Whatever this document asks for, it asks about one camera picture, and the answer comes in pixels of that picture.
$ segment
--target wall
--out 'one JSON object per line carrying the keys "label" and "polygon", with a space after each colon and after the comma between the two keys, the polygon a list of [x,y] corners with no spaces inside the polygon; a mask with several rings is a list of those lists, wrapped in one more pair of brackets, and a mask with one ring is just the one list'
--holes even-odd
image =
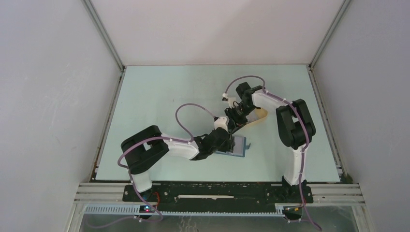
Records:
{"label": "wall", "polygon": [[80,0],[0,3],[0,231],[63,231],[119,70]]}
{"label": "wall", "polygon": [[343,0],[93,0],[126,65],[309,63]]}
{"label": "wall", "polygon": [[407,0],[353,1],[314,69],[380,232],[408,231],[409,12]]}

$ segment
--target white table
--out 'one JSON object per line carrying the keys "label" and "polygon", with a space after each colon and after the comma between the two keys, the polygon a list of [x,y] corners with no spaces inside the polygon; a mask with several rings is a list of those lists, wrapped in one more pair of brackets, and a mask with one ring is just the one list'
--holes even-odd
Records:
{"label": "white table", "polygon": [[[237,77],[258,75],[266,88],[288,100],[304,99],[316,126],[307,153],[306,178],[310,182],[338,182],[335,162],[305,65],[195,65],[129,66],[103,148],[97,180],[128,180],[124,168],[117,166],[120,144],[150,125],[162,133],[187,138],[174,118],[175,110],[187,102],[198,103],[215,115],[224,115],[221,101],[228,84]],[[248,78],[251,87],[261,81]],[[230,95],[236,95],[232,85]],[[194,136],[211,132],[213,119],[203,110],[187,106],[179,118]],[[262,123],[243,128],[236,134],[251,143],[244,158],[213,154],[205,160],[189,161],[164,157],[151,169],[152,180],[163,181],[280,181],[287,156],[292,155],[279,139],[276,115]]]}

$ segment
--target metal grate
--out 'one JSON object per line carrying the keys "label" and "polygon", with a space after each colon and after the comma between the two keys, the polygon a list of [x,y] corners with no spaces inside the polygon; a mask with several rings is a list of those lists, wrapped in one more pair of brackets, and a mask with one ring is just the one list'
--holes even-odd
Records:
{"label": "metal grate", "polygon": [[[152,213],[140,213],[140,205],[118,204],[90,204],[84,214],[110,214],[110,215],[150,215]],[[276,213],[220,213],[220,212],[169,212],[162,211],[166,216],[241,216],[241,217],[281,217],[283,206],[276,207]]]}

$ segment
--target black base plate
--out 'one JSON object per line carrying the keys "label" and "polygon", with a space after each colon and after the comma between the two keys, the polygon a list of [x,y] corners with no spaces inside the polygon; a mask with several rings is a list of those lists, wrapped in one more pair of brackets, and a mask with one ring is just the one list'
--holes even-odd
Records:
{"label": "black base plate", "polygon": [[[304,197],[313,203],[310,187],[304,182]],[[141,202],[132,185],[124,188],[124,202]],[[154,182],[152,189],[142,194],[149,202],[157,202],[158,209],[170,212],[212,212],[212,213],[273,213],[275,203],[301,203],[297,194],[288,192],[276,182]],[[178,195],[226,195],[233,198],[178,198]]]}

